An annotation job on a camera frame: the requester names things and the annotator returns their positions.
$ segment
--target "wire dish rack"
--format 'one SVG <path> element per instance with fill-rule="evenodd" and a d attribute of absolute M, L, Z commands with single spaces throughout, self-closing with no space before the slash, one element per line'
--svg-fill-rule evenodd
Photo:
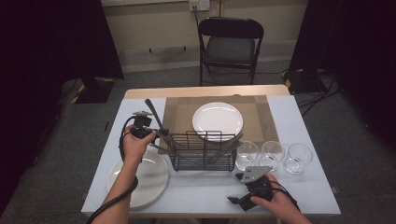
<path fill-rule="evenodd" d="M 175 171 L 229 171 L 235 166 L 238 140 L 218 131 L 170 133 L 170 161 Z"/>

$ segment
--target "black curtain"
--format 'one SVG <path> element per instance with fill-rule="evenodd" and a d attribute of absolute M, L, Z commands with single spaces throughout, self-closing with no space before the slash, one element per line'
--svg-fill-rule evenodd
<path fill-rule="evenodd" d="M 310 0 L 290 69 L 336 74 L 369 128 L 396 147 L 395 1 Z"/>
<path fill-rule="evenodd" d="M 99 0 L 0 2 L 0 214 L 38 155 L 66 80 L 123 78 Z"/>

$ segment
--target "chair seat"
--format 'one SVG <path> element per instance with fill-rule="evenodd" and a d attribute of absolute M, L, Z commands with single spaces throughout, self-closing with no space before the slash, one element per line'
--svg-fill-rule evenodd
<path fill-rule="evenodd" d="M 253 64 L 254 50 L 253 39 L 211 36 L 204 60 L 209 63 Z"/>

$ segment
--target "gray carpet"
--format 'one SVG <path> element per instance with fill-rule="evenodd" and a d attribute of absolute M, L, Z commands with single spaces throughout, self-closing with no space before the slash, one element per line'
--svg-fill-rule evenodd
<path fill-rule="evenodd" d="M 268 73 L 287 67 L 289 61 L 260 63 L 255 84 L 282 83 L 278 74 Z M 94 105 L 70 104 L 81 83 L 65 83 L 58 122 L 38 164 L 21 178 L 0 223 L 84 223 L 87 218 L 80 213 L 84 203 L 80 198 L 91 185 L 125 91 L 198 86 L 198 73 L 198 67 L 188 67 L 125 74 L 125 80 L 114 85 L 108 102 Z M 321 78 L 330 85 L 331 75 Z M 210 76 L 205 74 L 205 79 L 210 80 Z M 247 85 L 249 77 L 222 74 L 217 75 L 217 80 L 224 85 Z M 301 105 L 315 97 L 296 95 Z M 365 127 L 359 109 L 341 91 L 315 104 L 304 115 L 304 121 L 326 176 L 331 186 L 338 189 L 335 198 L 343 213 L 310 219 L 315 223 L 395 223 L 396 150 Z M 131 223 L 146 224 L 151 219 L 132 219 Z"/>

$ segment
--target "chair backrest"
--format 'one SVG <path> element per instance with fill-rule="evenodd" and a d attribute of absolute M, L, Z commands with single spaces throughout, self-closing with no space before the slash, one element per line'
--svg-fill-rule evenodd
<path fill-rule="evenodd" d="M 262 39 L 264 29 L 252 19 L 209 17 L 198 25 L 198 34 L 220 37 Z"/>

